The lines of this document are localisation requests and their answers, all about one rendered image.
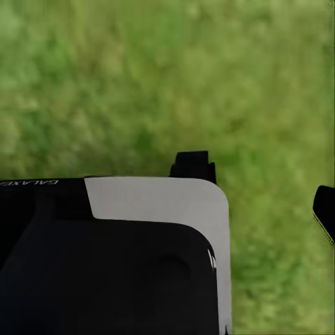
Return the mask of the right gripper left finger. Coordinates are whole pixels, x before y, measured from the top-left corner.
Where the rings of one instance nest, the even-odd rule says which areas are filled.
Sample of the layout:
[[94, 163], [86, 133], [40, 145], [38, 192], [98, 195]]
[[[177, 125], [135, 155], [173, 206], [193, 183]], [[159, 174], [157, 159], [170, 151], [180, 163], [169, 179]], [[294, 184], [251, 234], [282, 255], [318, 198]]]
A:
[[35, 213], [30, 186], [0, 193], [0, 270]]

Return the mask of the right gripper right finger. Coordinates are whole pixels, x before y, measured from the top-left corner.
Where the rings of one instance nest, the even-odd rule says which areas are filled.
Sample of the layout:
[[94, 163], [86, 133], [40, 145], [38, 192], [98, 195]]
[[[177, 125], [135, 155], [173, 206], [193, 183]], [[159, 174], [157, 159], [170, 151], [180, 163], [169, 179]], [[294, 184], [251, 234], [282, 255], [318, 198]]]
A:
[[318, 187], [313, 211], [335, 241], [335, 188], [324, 185]]

